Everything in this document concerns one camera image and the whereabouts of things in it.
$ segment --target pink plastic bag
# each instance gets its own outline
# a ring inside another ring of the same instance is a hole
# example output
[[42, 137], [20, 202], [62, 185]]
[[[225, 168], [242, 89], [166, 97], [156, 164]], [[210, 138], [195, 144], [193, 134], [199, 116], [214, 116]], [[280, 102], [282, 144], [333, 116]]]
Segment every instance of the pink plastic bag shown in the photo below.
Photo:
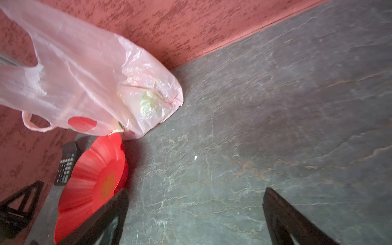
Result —
[[[0, 66], [0, 103], [21, 110], [29, 129], [135, 139], [182, 105], [173, 74], [126, 38], [32, 0], [0, 0], [0, 8], [34, 43], [37, 66]], [[32, 114], [51, 125], [37, 127]]]

